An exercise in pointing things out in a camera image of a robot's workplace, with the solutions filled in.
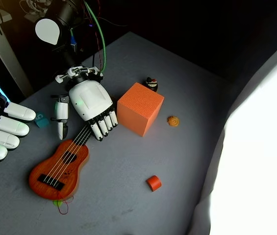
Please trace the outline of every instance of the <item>white curtain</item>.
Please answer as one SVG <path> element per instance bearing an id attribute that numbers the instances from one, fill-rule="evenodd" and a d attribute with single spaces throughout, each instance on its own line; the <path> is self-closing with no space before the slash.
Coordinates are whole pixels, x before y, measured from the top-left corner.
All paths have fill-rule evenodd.
<path id="1" fill-rule="evenodd" d="M 276 235 L 277 52 L 253 76 L 230 113 L 190 235 Z"/>

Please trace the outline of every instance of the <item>orange cube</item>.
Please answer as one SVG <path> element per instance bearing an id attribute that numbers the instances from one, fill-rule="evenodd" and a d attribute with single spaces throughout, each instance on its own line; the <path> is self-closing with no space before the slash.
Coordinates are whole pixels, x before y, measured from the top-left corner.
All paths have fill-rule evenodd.
<path id="1" fill-rule="evenodd" d="M 156 119 L 164 97 L 135 83 L 118 101 L 118 123 L 144 136 Z"/>

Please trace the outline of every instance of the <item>table surface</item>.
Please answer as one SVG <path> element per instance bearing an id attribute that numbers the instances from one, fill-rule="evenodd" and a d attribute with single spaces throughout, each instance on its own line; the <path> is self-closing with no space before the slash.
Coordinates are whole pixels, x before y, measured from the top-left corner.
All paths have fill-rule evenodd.
<path id="1" fill-rule="evenodd" d="M 90 67 L 91 58 L 83 64 Z M 0 163 L 0 234 L 185 233 L 214 148 L 211 137 L 219 134 L 213 123 L 224 82 L 133 33 L 107 47 L 102 85 L 111 96 L 121 97 L 148 76 L 158 80 L 158 93 L 165 97 L 157 119 L 144 137 L 118 125 L 102 142 L 90 138 L 90 159 L 67 215 L 33 193 L 27 182 L 31 169 L 61 143 L 56 123 L 43 129 L 29 124 L 28 136 Z M 64 93 L 62 84 L 52 82 L 22 104 L 50 118 L 50 95 Z M 178 127 L 167 124 L 171 115 L 179 117 Z M 68 126 L 67 139 L 83 126 L 73 108 Z M 162 181 L 155 192 L 145 183 L 152 175 Z"/>

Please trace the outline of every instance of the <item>ukulele body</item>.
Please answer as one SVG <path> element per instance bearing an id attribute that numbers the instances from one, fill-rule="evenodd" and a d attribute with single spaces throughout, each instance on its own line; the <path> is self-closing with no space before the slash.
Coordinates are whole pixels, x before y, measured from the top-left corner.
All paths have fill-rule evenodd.
<path id="1" fill-rule="evenodd" d="M 65 200 L 77 190 L 79 172 L 88 159 L 86 145 L 77 145 L 72 140 L 64 141 L 50 158 L 31 171 L 29 186 L 43 198 Z"/>

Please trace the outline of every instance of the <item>ukulele neck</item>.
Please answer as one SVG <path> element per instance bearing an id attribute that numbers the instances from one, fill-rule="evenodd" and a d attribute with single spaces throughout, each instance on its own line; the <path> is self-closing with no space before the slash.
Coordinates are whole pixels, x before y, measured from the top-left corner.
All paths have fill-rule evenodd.
<path id="1" fill-rule="evenodd" d="M 83 127 L 81 132 L 74 138 L 73 142 L 77 145 L 84 145 L 91 137 L 92 130 L 89 125 Z"/>

